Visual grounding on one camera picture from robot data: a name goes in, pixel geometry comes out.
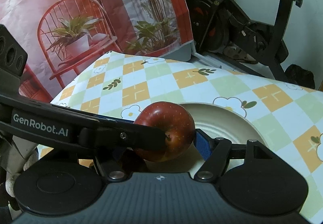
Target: plate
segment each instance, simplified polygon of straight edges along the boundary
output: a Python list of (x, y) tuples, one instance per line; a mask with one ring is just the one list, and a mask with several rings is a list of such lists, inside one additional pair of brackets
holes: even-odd
[[(234, 144), (246, 144), (248, 139), (256, 139), (267, 146), (258, 130), (242, 116), (226, 108), (213, 104), (181, 103), (193, 117), (195, 128), (207, 133), (211, 138), (224, 137)], [(192, 144), (179, 158), (162, 163), (146, 161), (152, 172), (189, 172), (193, 178), (203, 165), (204, 159)], [(228, 170), (241, 165), (243, 159), (231, 160)]]

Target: exercise bike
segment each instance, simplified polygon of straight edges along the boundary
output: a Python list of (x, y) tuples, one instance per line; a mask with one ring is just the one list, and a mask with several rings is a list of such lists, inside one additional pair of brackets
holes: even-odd
[(186, 0), (196, 52), (211, 52), (246, 73), (262, 76), (218, 53), (231, 41), (256, 61), (268, 66), (276, 80), (292, 82), (285, 75), (281, 63), (288, 56), (283, 36), (294, 2), (301, 7), (303, 0), (280, 0), (275, 24), (270, 25), (251, 20), (234, 0)]

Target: table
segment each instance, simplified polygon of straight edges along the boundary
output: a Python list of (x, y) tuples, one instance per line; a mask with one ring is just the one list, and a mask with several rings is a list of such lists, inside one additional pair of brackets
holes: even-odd
[[(250, 121), (268, 147), (309, 184), (301, 214), (323, 221), (323, 92), (235, 71), (163, 58), (107, 52), (52, 101), (135, 120), (149, 104), (212, 103)], [(41, 156), (49, 148), (39, 147)]]

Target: white plant pot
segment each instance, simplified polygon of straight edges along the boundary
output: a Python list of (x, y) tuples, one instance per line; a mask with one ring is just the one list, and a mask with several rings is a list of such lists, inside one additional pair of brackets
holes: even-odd
[(68, 54), (76, 57), (83, 52), (86, 52), (90, 48), (88, 44), (88, 36), (84, 35), (75, 42), (65, 46), (65, 50)]

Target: red apple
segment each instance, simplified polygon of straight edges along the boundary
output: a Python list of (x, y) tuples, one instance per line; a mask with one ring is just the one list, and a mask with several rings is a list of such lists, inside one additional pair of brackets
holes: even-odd
[(170, 102), (150, 104), (143, 109), (134, 123), (157, 127), (165, 132), (166, 150), (134, 150), (141, 158), (151, 162), (178, 158), (189, 148), (195, 136), (195, 123), (190, 113), (181, 105)]

